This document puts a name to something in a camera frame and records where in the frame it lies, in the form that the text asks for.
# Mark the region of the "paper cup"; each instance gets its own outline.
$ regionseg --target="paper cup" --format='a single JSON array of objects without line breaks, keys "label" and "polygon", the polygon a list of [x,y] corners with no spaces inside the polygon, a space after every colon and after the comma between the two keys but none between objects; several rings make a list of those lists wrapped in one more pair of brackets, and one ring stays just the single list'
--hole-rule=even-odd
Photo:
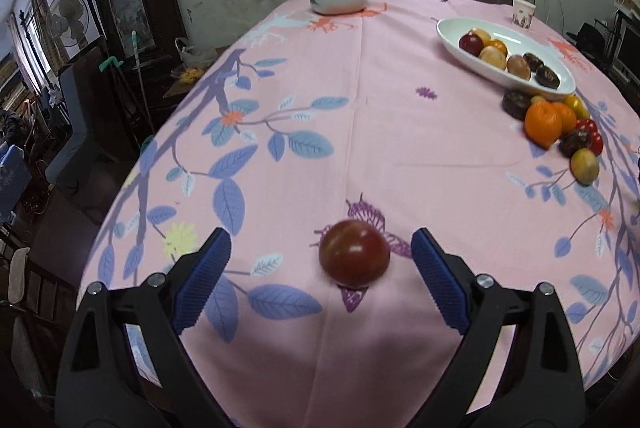
[{"label": "paper cup", "polygon": [[533,19],[533,13],[536,11],[536,6],[533,3],[529,3],[526,0],[513,0],[513,23],[523,29],[528,29],[531,26],[531,20]]}]

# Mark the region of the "orange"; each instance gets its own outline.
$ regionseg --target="orange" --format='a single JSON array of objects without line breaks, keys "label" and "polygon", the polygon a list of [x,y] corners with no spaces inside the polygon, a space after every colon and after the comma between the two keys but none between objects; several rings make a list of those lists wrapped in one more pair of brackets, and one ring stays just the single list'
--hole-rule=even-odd
[{"label": "orange", "polygon": [[562,135],[562,118],[551,103],[532,104],[524,118],[524,132],[535,144],[548,150]]},{"label": "orange", "polygon": [[562,135],[574,131],[578,121],[575,112],[564,103],[551,103],[551,106],[562,119]]},{"label": "orange", "polygon": [[491,40],[489,43],[487,43],[485,46],[494,46],[495,48],[497,48],[498,50],[501,51],[501,53],[504,54],[504,57],[506,58],[507,56],[509,56],[509,53],[507,51],[507,45],[504,44],[504,42],[501,42],[500,40]]}]

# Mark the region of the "orange flower print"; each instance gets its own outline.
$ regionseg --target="orange flower print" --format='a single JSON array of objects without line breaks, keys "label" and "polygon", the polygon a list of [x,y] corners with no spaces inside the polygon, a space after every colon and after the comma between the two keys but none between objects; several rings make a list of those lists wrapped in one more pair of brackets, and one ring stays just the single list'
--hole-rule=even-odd
[{"label": "orange flower print", "polygon": [[576,66],[579,66],[585,72],[592,69],[591,63],[588,61],[584,61],[582,59],[582,55],[571,43],[567,43],[564,40],[553,40],[549,38],[549,43],[551,43],[558,52],[562,54],[564,59],[573,63]]},{"label": "orange flower print", "polygon": [[608,209],[603,209],[599,213],[600,220],[607,231],[611,231],[614,228],[613,215]]},{"label": "orange flower print", "polygon": [[222,124],[225,126],[235,126],[242,122],[244,114],[238,110],[230,110],[222,116]]}]

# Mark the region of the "pink tablecloth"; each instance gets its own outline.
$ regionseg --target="pink tablecloth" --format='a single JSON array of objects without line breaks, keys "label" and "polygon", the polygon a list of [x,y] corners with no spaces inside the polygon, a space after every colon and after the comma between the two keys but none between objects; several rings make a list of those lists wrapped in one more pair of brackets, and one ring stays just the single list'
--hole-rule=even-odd
[{"label": "pink tablecloth", "polygon": [[[242,426],[411,419],[460,342],[409,259],[421,226],[504,286],[552,282],[587,386],[636,337],[636,114],[534,21],[526,32],[564,58],[605,141],[600,178],[574,184],[567,160],[530,144],[500,109],[502,89],[441,46],[436,21],[453,16],[511,24],[510,7],[470,0],[370,0],[338,17],[290,0],[188,94],[114,202],[84,286],[138,284],[215,227],[232,234],[228,270],[182,340]],[[323,231],[347,217],[373,223],[393,249],[366,292],[339,289],[318,264]],[[476,407],[492,394],[509,336]]]}]

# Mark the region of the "oval plate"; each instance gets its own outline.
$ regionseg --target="oval plate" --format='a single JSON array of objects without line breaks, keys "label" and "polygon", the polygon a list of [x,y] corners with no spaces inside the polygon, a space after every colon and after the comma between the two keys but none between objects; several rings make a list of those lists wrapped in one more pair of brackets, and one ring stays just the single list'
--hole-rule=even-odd
[{"label": "oval plate", "polygon": [[[560,86],[557,90],[546,88],[535,81],[534,74],[529,81],[525,81],[506,70],[500,70],[493,65],[481,61],[458,47],[460,38],[470,29],[483,29],[491,34],[492,38],[501,40],[507,45],[509,55],[523,55],[531,52],[538,56],[546,66],[551,68],[560,78]],[[521,34],[517,30],[509,29],[495,23],[478,20],[476,18],[448,18],[438,22],[438,35],[445,48],[463,65],[476,74],[480,74],[494,83],[505,88],[520,90],[532,95],[542,95],[551,101],[562,101],[567,95],[575,92],[575,79],[569,69],[547,47],[535,42],[533,39]]]}]

